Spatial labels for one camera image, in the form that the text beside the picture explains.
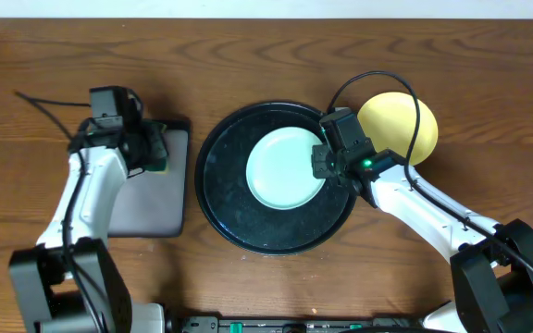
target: brown tabletop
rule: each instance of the brown tabletop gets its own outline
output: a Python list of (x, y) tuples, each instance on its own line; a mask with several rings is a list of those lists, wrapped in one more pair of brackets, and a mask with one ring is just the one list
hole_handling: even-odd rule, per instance
[[(68, 173), (64, 136), (14, 90), (87, 102), (91, 87), (130, 87), (153, 117), (192, 120), (191, 175), (206, 135), (237, 108), (322, 109), (370, 69), (405, 76), (435, 113), (440, 141), (423, 177), (483, 215), (533, 227), (533, 21), (0, 19), (0, 332), (23, 330), (9, 256), (44, 231)], [(341, 102), (399, 89), (364, 80)], [(71, 129), (90, 112), (50, 109)], [(179, 238), (110, 243), (135, 301), (183, 315), (423, 315), (452, 297), (443, 258), (362, 201), (314, 250), (267, 257), (213, 230), (190, 177)]]

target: black plate rim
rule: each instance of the black plate rim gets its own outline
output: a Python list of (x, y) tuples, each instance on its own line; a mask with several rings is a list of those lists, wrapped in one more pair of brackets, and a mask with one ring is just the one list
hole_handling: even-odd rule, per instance
[(304, 110), (307, 110), (313, 113), (318, 118), (321, 118), (324, 116), (322, 112), (320, 112), (318, 109), (310, 105), (305, 105), (302, 103), (292, 102), (292, 101), (279, 100), (279, 101), (259, 102), (259, 103), (247, 105), (239, 109), (238, 111), (233, 112), (231, 115), (225, 117), (211, 130), (209, 135), (207, 135), (207, 138), (203, 142), (203, 145), (201, 146), (201, 150), (199, 151), (199, 155), (196, 159), (196, 165), (194, 167), (194, 189), (196, 192), (196, 198), (197, 198), (197, 201), (199, 202), (199, 205), (201, 206), (201, 210), (203, 211), (203, 214), (205, 215), (209, 223), (211, 223), (211, 226), (213, 226), (213, 228), (217, 230), (217, 232), (223, 238), (228, 240), (230, 243), (246, 251), (250, 251), (252, 253), (265, 254), (265, 255), (292, 255), (292, 254), (303, 253), (303, 252), (312, 250), (316, 246), (323, 243), (324, 241), (327, 241), (332, 235), (334, 235), (339, 230), (339, 228), (344, 224), (347, 218), (349, 218), (349, 215), (353, 211), (353, 207), (356, 201), (355, 196), (352, 196), (352, 195), (349, 196), (349, 199), (347, 200), (347, 204), (344, 206), (344, 209), (342, 210), (342, 213), (339, 216), (339, 219), (332, 225), (332, 227), (329, 230), (327, 230), (317, 239), (305, 245), (292, 248), (290, 250), (266, 250), (263, 248), (259, 248), (257, 246), (246, 244), (243, 241), (238, 240), (236, 237), (234, 237), (233, 235), (229, 234), (226, 230), (224, 230), (219, 225), (219, 223), (217, 223), (215, 216), (212, 214), (211, 210), (209, 209), (209, 203), (206, 201), (206, 198), (205, 198), (204, 173), (205, 173), (206, 158), (208, 156), (208, 153), (211, 151), (211, 148), (213, 148), (213, 144), (215, 143), (216, 139), (219, 138), (223, 130), (228, 128), (231, 124), (247, 116), (246, 115), (247, 112), (257, 107), (261, 107), (265, 105), (285, 105), (287, 107), (289, 106), (299, 107), (299, 108), (302, 108)]

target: yellow circle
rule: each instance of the yellow circle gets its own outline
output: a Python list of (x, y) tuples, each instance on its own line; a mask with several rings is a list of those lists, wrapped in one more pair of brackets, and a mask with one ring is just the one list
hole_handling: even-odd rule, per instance
[[(421, 123), (410, 164), (415, 166), (431, 155), (438, 139), (437, 121), (421, 100)], [(371, 138), (377, 152), (390, 148), (406, 157), (415, 131), (416, 111), (413, 97), (403, 92), (385, 92), (369, 99), (359, 110), (359, 123)]]

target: black plate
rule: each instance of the black plate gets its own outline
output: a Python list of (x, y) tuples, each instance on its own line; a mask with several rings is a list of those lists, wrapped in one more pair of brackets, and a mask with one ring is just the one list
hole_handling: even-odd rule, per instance
[(290, 210), (262, 205), (246, 181), (248, 156), (260, 139), (300, 127), (323, 142), (321, 117), (307, 105), (261, 103), (236, 111), (211, 131), (196, 162), (194, 186), (201, 209), (223, 237), (256, 253), (293, 254), (327, 240), (344, 223), (355, 198), (330, 179), (310, 202)]

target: white backdrop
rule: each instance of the white backdrop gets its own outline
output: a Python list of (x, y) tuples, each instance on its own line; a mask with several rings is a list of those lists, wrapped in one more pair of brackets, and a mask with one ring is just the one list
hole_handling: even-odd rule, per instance
[(533, 0), (0, 0), (0, 18), (533, 19)]

